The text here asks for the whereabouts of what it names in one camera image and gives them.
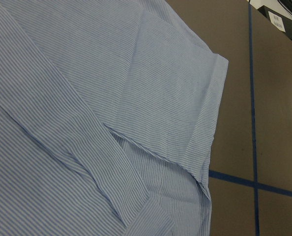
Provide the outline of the blue striped button shirt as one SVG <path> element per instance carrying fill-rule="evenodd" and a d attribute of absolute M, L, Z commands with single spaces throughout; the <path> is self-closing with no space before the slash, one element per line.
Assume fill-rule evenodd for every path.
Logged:
<path fill-rule="evenodd" d="M 207 236 L 228 70 L 164 0 L 0 0 L 0 236 Z"/>

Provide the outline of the black box white label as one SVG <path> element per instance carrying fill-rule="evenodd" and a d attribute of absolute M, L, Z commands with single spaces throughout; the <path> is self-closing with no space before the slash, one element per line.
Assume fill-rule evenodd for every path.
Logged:
<path fill-rule="evenodd" d="M 290 40 L 292 40 L 291 19 L 264 5 L 258 8 L 258 11 L 264 15 L 279 31 L 283 32 Z"/>

